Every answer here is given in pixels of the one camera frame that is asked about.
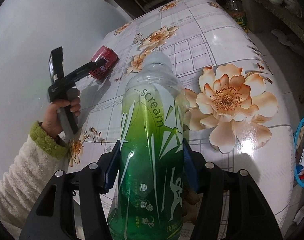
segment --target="blue plastic basket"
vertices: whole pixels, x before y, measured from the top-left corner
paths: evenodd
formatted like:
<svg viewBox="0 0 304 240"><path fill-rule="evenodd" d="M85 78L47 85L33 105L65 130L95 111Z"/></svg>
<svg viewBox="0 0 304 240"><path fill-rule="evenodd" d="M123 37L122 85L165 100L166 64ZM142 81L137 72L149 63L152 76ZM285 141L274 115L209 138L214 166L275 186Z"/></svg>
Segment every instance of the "blue plastic basket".
<svg viewBox="0 0 304 240"><path fill-rule="evenodd" d="M299 137L299 133L300 133L300 129L301 127L304 126L304 117L303 119L301 120L296 132L295 132L295 137L294 137L294 149L296 147L296 142L298 140L298 137ZM296 165L295 165L295 168L294 168L294 176L295 176L295 179L296 181L298 182L298 184L301 186L301 187L304 187L304 179L300 179L299 178L299 175L297 173L297 170L296 170Z"/></svg>

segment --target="green bottle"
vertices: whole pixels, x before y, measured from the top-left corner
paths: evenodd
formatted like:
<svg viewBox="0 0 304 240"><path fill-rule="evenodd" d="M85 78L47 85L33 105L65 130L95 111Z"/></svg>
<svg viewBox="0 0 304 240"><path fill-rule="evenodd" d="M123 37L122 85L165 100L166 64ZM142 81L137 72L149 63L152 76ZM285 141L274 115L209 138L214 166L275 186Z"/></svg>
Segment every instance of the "green bottle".
<svg viewBox="0 0 304 240"><path fill-rule="evenodd" d="M162 52L148 55L122 102L114 240L176 240L182 228L184 87Z"/></svg>

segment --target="green cuff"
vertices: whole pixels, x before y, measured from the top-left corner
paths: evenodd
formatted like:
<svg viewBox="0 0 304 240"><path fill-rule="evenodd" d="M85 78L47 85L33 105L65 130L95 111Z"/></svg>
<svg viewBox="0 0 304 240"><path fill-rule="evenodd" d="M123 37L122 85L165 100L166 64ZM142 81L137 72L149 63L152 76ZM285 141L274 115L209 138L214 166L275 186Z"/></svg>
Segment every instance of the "green cuff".
<svg viewBox="0 0 304 240"><path fill-rule="evenodd" d="M61 146L55 142L55 140L47 135L47 133L41 128L39 122L35 122L30 131L32 140L45 151L48 155L57 158L58 160L66 157L68 152L68 146Z"/></svg>

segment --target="sleeve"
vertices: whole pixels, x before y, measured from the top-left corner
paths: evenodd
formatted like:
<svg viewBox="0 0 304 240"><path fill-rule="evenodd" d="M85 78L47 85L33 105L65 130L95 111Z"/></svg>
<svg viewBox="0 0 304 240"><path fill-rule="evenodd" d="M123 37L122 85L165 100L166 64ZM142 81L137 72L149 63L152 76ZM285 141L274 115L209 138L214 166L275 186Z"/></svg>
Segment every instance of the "sleeve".
<svg viewBox="0 0 304 240"><path fill-rule="evenodd" d="M9 171L0 180L0 219L22 228L27 215L55 171L55 164L67 155L68 147L54 139L35 122L27 141Z"/></svg>

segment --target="silver screw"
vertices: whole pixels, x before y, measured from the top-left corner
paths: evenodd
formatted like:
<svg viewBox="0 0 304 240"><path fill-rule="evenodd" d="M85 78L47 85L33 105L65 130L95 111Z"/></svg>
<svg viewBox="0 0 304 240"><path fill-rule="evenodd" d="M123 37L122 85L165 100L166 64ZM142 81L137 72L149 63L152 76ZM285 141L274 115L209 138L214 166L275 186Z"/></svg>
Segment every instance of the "silver screw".
<svg viewBox="0 0 304 240"><path fill-rule="evenodd" d="M246 171L246 170L240 170L240 174L242 175L242 176L247 176L249 173Z"/></svg>
<svg viewBox="0 0 304 240"><path fill-rule="evenodd" d="M211 162L208 162L205 164L205 167L207 167L208 169L212 169L212 168L214 168L214 164Z"/></svg>
<svg viewBox="0 0 304 240"><path fill-rule="evenodd" d="M56 177L61 177L63 174L64 174L64 171L59 170L59 171L57 171L57 172L55 173L55 176L56 176Z"/></svg>
<svg viewBox="0 0 304 240"><path fill-rule="evenodd" d="M95 170L98 167L98 165L97 163L91 163L88 167L90 170Z"/></svg>

